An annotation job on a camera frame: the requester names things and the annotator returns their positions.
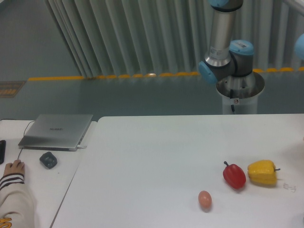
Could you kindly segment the person's hand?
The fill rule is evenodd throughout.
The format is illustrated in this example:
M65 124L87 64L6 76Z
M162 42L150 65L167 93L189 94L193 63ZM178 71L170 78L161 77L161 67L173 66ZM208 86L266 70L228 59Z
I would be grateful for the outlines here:
M13 163L7 163L4 169L4 176L8 175L21 175L22 177L25 176L25 163L21 160L15 160Z

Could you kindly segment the cream striped sleeve forearm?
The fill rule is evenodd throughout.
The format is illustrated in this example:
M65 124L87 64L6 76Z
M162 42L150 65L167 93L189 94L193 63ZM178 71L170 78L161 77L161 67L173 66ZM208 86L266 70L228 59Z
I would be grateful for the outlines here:
M2 228L33 228L35 208L24 182L24 175L13 173L0 180L0 226Z

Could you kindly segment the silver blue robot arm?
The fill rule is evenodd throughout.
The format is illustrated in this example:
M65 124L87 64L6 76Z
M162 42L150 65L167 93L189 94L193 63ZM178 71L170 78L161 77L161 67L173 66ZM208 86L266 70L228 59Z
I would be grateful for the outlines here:
M209 48L204 60L199 62L199 73L211 84L231 76L233 79L244 78L253 74L254 47L258 48L261 58L259 65L268 64L268 58L275 56L283 59L287 32L278 31L272 34L272 29L282 29L288 24L281 18L274 19L273 0L260 1L255 14L254 31L259 38L252 44L246 40L232 40L233 26L237 11L243 6L242 0L211 0L209 4L214 10Z

